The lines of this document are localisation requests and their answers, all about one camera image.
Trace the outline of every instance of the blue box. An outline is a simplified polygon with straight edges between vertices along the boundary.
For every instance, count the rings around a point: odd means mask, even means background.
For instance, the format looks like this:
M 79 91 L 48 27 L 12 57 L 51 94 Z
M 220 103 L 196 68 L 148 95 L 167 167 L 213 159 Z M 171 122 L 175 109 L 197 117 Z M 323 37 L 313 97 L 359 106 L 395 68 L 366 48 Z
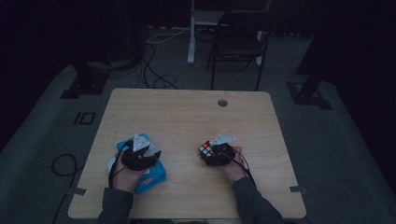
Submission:
M 149 137 L 145 133 L 141 133 L 139 134 L 139 136 L 143 136 L 149 140 Z M 129 139 L 117 143 L 117 150 L 119 152 L 122 151 L 122 146 L 127 141 L 129 141 Z M 148 150 L 156 151 L 157 148 L 150 142 Z M 142 175 L 139 182 L 137 183 L 136 188 L 134 189 L 134 192 L 136 194 L 141 194 L 147 191 L 148 189 L 152 188 L 153 186 L 163 182 L 165 179 L 166 179 L 165 169 L 163 168 L 163 164 L 161 163 L 160 159 L 158 159 L 157 163 L 155 163 L 155 166 L 148 168 L 147 171 Z

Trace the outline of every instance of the person's right hand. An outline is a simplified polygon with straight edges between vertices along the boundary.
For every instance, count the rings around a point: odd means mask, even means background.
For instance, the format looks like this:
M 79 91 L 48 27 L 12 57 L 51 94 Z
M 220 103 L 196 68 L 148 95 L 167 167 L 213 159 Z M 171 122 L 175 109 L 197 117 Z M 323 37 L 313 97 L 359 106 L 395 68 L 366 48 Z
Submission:
M 114 174 L 116 175 L 113 176 L 113 189 L 120 189 L 133 193 L 134 188 L 136 188 L 137 182 L 139 182 L 140 177 L 147 171 L 147 169 L 141 171 L 132 171 L 128 169 L 121 162 L 123 153 L 124 152 L 120 153 L 120 158 L 115 164 L 116 167 L 114 170 Z
M 242 148 L 241 147 L 233 147 L 233 150 L 241 153 Z M 244 160 L 242 159 L 241 155 L 237 152 L 235 153 L 234 160 L 241 163 L 242 165 L 245 165 Z M 247 176 L 247 173 L 245 172 L 245 170 L 241 166 L 236 164 L 234 161 L 231 161 L 227 165 L 220 166 L 219 168 L 220 168 L 220 170 L 222 170 L 224 172 L 224 174 L 227 175 L 227 177 L 231 181 L 231 183 Z

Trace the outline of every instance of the floor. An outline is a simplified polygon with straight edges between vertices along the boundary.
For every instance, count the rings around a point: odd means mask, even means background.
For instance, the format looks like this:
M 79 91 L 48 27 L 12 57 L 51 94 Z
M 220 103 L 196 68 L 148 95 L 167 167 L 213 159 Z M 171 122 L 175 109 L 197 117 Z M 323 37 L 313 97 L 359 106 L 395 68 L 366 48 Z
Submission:
M 149 30 L 148 36 L 180 33 L 181 30 Z M 71 176 L 56 175 L 51 165 L 62 154 L 76 158 L 77 167 L 87 159 L 92 141 L 115 88 L 166 87 L 172 83 L 183 90 L 209 90 L 210 69 L 205 68 L 211 35 L 197 34 L 195 63 L 187 64 L 187 32 L 167 39 L 158 36 L 146 47 L 145 61 L 134 69 L 110 74 L 100 95 L 80 95 L 78 99 L 61 99 L 76 72 L 67 66 L 52 80 L 29 117 L 0 153 L 0 223 L 95 223 L 94 219 L 72 219 L 67 215 L 71 197 L 61 201 Z M 272 37 L 259 91 L 270 93 L 290 159 L 303 194 L 307 218 L 311 223 L 395 223 L 396 198 L 372 159 L 361 134 L 338 97 L 336 88 L 326 82 L 319 85 L 333 110 L 314 105 L 295 105 L 287 81 L 304 82 L 306 76 L 295 75 L 310 39 L 299 36 Z M 113 66 L 125 63 L 114 61 Z M 100 69 L 102 64 L 91 63 Z M 218 66 L 216 90 L 251 91 L 258 68 L 243 64 Z M 168 82 L 155 81 L 163 76 Z M 75 123 L 78 113 L 94 113 L 92 124 Z M 55 170 L 73 172 L 73 162 L 58 160 Z M 307 219 L 295 220 L 308 223 Z M 216 224 L 227 223 L 215 220 Z

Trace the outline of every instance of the desk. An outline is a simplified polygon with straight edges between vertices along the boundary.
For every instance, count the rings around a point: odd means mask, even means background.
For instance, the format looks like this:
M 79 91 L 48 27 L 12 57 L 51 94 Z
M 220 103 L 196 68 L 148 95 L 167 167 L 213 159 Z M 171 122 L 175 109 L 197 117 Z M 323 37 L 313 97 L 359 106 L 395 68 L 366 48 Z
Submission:
M 219 99 L 228 105 L 219 106 Z M 298 183 L 268 93 L 115 89 L 78 182 L 87 193 L 74 195 L 70 217 L 99 216 L 106 165 L 116 144 L 135 133 L 146 133 L 162 151 L 167 179 L 135 195 L 131 217 L 238 218 L 225 175 L 197 156 L 219 133 L 236 137 L 230 145 L 243 148 L 258 190 L 283 217 L 305 216 L 301 193 L 289 189 Z
M 266 1 L 265 10 L 268 10 L 272 0 Z M 222 11 L 204 11 L 195 10 L 195 0 L 191 0 L 191 16 L 190 16 L 190 45 L 189 54 L 187 56 L 187 63 L 194 64 L 195 62 L 195 24 L 197 25 L 211 25 L 216 26 L 218 20 L 224 12 Z M 261 57 L 256 59 L 256 64 L 260 66 L 262 62 Z

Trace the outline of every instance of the cable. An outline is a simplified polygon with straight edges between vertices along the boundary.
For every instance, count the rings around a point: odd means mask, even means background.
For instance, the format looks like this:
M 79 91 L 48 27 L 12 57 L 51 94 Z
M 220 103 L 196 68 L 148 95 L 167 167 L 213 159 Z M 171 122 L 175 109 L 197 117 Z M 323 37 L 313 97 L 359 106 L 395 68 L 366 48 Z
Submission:
M 201 42 L 206 43 L 206 44 L 212 44 L 213 43 L 213 40 L 212 40 L 213 39 L 213 34 L 214 34 L 214 31 L 210 30 L 206 26 L 204 29 L 202 29 L 200 31 L 197 31 L 195 33 L 195 40 L 196 41 L 201 41 Z M 212 38 L 211 39 L 206 39 L 206 38 L 200 37 L 200 35 L 210 35 Z
M 92 65 L 89 65 L 91 70 L 100 72 L 100 73 L 111 73 L 111 72 L 118 72 L 118 71 L 128 71 L 130 69 L 136 68 L 140 63 L 140 58 L 132 58 L 126 64 L 119 65 L 117 67 L 109 67 L 109 68 L 97 68 Z
M 313 223 L 308 219 L 308 217 L 304 217 L 304 219 L 305 219 L 305 221 L 306 221 L 308 224 L 313 224 Z
M 131 71 L 127 71 L 126 73 L 124 73 L 124 74 L 110 74 L 110 76 L 108 76 L 108 78 L 121 78 L 121 77 L 126 77 L 126 76 L 129 76 L 130 74 L 132 74 L 133 72 L 135 72 L 136 73 L 136 71 L 139 69 L 139 68 L 141 68 L 142 67 L 142 63 L 141 62 L 139 62 L 138 64 L 137 64 L 137 66 L 133 69 L 133 70 L 131 70 Z
M 146 62 L 146 60 L 144 60 L 142 58 L 142 62 L 145 64 L 145 68 L 143 70 L 143 73 L 140 76 L 141 81 L 146 85 L 147 89 L 166 89 L 168 87 L 173 87 L 174 89 L 178 90 L 178 87 L 175 86 L 175 83 L 177 82 L 177 79 L 174 76 L 171 75 L 158 75 L 150 66 L 149 63 L 151 62 L 152 58 L 155 55 L 155 48 L 154 46 L 150 45 L 149 43 L 147 43 L 148 46 L 150 46 L 153 50 L 151 56 L 149 57 L 148 61 Z M 149 69 L 151 71 L 152 74 L 154 74 L 154 76 L 156 76 L 157 78 L 153 81 L 152 85 L 149 85 L 148 80 L 147 80 L 147 69 Z M 167 80 L 165 77 L 171 77 L 173 80 L 169 81 Z M 163 86 L 161 88 L 158 88 L 156 86 L 156 83 L 158 83 L 159 81 L 163 82 Z
M 186 30 L 188 30 L 189 28 L 190 28 L 190 27 L 186 27 L 186 28 L 184 28 L 181 32 L 176 33 L 176 34 L 160 34 L 160 35 L 155 35 L 155 36 L 153 36 L 152 38 L 146 40 L 146 43 L 149 43 L 149 44 L 161 44 L 161 43 L 164 43 L 164 42 L 166 42 L 166 41 L 172 39 L 173 37 L 175 37 L 175 36 L 177 36 L 177 35 L 183 34 L 183 33 L 184 33 Z M 165 36 L 170 35 L 170 37 L 166 38 L 166 39 L 163 40 L 163 41 L 158 41 L 158 42 L 152 42 L 152 41 L 150 41 L 151 39 L 154 39 L 154 38 L 157 38 L 158 36 L 163 36 L 163 35 L 165 35 Z
M 248 178 L 250 179 L 250 181 L 252 182 L 252 184 L 254 185 L 255 188 L 257 188 L 256 186 L 256 182 L 254 181 L 253 175 L 251 175 L 250 172 L 250 168 L 248 167 L 248 161 L 245 159 L 245 157 L 238 151 L 234 150 L 234 152 L 237 152 L 242 159 L 245 161 L 245 163 L 247 164 L 247 168 L 245 168 L 244 165 L 242 165 L 240 162 L 236 161 L 234 158 L 231 158 L 229 155 L 225 154 L 224 152 L 220 152 L 221 155 L 227 157 L 228 159 L 232 160 L 233 162 L 235 162 L 236 164 L 238 164 L 240 167 L 242 167 L 242 169 L 245 170 L 245 172 L 247 173 Z
M 116 169 L 116 164 L 117 164 L 117 162 L 118 162 L 119 159 L 120 159 L 120 155 L 121 155 L 121 153 L 117 153 L 117 158 L 116 158 L 116 160 L 114 161 L 113 165 L 111 166 L 110 173 L 108 174 L 108 186 L 109 186 L 111 189 L 113 188 L 113 179 L 114 179 L 114 176 L 116 176 L 119 172 L 123 171 L 123 170 L 126 168 L 126 166 L 124 166 L 122 169 L 118 170 L 115 174 L 113 174 L 113 173 L 114 173 L 114 170 Z
M 137 88 L 137 85 L 139 84 L 139 81 L 140 81 L 140 77 L 142 76 L 142 73 L 143 73 L 143 68 L 142 68 L 142 63 L 140 63 L 139 64 L 139 68 L 140 68 L 140 74 L 138 74 L 136 71 L 134 71 L 134 73 L 136 74 L 136 77 L 137 77 L 137 81 L 136 81 L 136 83 L 134 84 L 134 88 L 136 89 Z
M 61 174 L 61 173 L 59 173 L 59 172 L 55 169 L 55 163 L 56 163 L 56 161 L 59 160 L 59 159 L 62 158 L 62 157 L 70 157 L 70 158 L 73 160 L 73 166 L 74 166 L 74 167 L 73 167 L 73 172 L 68 173 L 68 174 Z M 74 180 L 75 180 L 75 178 L 76 178 L 76 174 L 77 174 L 79 171 L 81 171 L 83 168 L 84 168 L 84 166 L 81 166 L 80 168 L 77 167 L 77 160 L 76 160 L 76 158 L 75 158 L 73 155 L 71 155 L 71 154 L 62 154 L 62 155 L 58 156 L 57 158 L 55 158 L 55 159 L 52 161 L 52 164 L 51 164 L 51 170 L 52 170 L 52 172 L 55 173 L 56 175 L 62 176 L 62 177 L 64 177 L 64 176 L 70 176 L 70 175 L 72 176 L 72 179 L 71 179 L 71 181 L 70 181 L 70 184 L 69 184 L 68 189 L 72 188 L 73 183 L 74 183 Z M 52 224 L 55 223 L 56 218 L 57 218 L 58 215 L 59 215 L 59 211 L 61 210 L 61 207 L 62 207 L 62 205 L 64 204 L 64 200 L 66 199 L 66 196 L 67 196 L 67 191 L 66 191 L 66 193 L 64 194 L 64 196 L 62 197 L 62 200 L 61 200 L 61 202 L 59 203 L 58 208 L 56 209 L 55 215 L 54 215 L 54 217 L 53 217 L 53 219 L 52 219 Z

